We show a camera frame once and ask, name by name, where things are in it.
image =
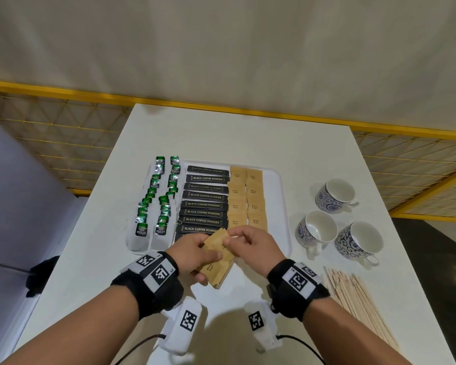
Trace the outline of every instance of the pile of wooden stirrers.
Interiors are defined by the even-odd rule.
[[[354,274],[348,276],[342,271],[326,267],[324,271],[326,276],[323,277],[323,284],[330,291],[331,297],[339,301],[346,311],[398,351],[395,338],[385,325],[361,278]]]

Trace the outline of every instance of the coffee cup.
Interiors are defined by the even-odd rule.
[[[380,261],[374,254],[382,251],[383,238],[371,224],[355,221],[340,231],[334,240],[334,246],[345,258],[364,259],[372,266],[377,266]]]
[[[326,213],[334,213],[345,205],[357,206],[354,202],[354,188],[344,179],[332,178],[317,192],[315,201],[318,208]]]
[[[315,210],[307,214],[296,227],[296,239],[305,248],[316,243],[317,254],[322,251],[322,245],[334,241],[338,234],[338,226],[333,218]]]

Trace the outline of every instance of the qr code-like marker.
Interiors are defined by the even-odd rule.
[[[155,258],[153,258],[152,256],[145,255],[143,258],[137,260],[137,263],[139,263],[140,265],[146,267],[147,265],[149,265],[154,260],[155,260]]]
[[[169,277],[169,273],[164,269],[162,265],[159,265],[159,267],[151,275],[158,285],[161,285],[162,282],[164,282],[164,280]]]
[[[184,312],[184,316],[182,317],[182,320],[181,320],[181,327],[192,332],[193,328],[195,327],[196,319],[197,319],[196,314],[193,314],[189,310],[186,310],[186,312]]]
[[[300,273],[296,272],[292,278],[289,279],[289,284],[300,292],[307,284],[307,279],[304,278]]]
[[[301,269],[311,278],[314,278],[315,276],[317,276],[317,274],[315,272],[313,272],[311,269],[309,269],[307,266],[303,266],[303,267],[301,267]]]
[[[263,320],[261,319],[260,311],[257,311],[249,315],[250,325],[252,326],[252,331],[256,331],[263,326]]]

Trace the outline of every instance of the forearm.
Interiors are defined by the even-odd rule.
[[[328,365],[410,365],[329,297],[312,301],[302,322]]]
[[[3,365],[108,365],[139,320],[137,301],[111,286],[30,340]]]

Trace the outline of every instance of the person's left arm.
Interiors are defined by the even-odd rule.
[[[188,234],[166,250],[169,261],[176,265],[176,275],[170,278],[177,280],[177,274],[192,272],[198,282],[207,283],[206,276],[195,269],[222,257],[221,252],[201,249],[207,237],[205,234]],[[134,276],[135,282],[128,281],[125,285],[116,283],[121,276],[124,277],[122,282],[130,279],[128,274],[133,273],[128,271],[120,275],[112,286],[31,339],[2,365],[110,364],[139,318],[169,308],[162,307],[162,299],[159,300],[155,293],[152,296],[155,304],[150,304],[152,293],[151,290],[143,291],[143,277],[139,280]]]

